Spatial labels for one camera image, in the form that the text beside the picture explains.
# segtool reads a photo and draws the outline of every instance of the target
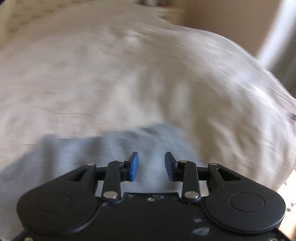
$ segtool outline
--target screw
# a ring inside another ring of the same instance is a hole
[[[195,191],[189,191],[189,192],[185,192],[184,196],[188,199],[196,199],[198,198],[200,195],[195,192]]]
[[[155,198],[153,198],[153,197],[148,197],[147,201],[148,201],[148,202],[154,202],[154,201],[155,201]]]
[[[103,196],[107,199],[115,199],[118,197],[118,193],[114,191],[104,192]]]

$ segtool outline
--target gray cloth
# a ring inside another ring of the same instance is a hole
[[[132,152],[140,156],[136,181],[121,184],[122,192],[175,192],[181,183],[171,183],[164,156],[170,151],[177,160],[191,160],[199,166],[196,153],[171,125],[155,125],[102,137],[61,139],[45,136],[27,155],[0,173],[0,238],[11,240],[22,231],[16,213],[17,200],[28,190],[86,163],[104,167],[110,161],[127,160]],[[96,192],[100,196],[103,182]]]

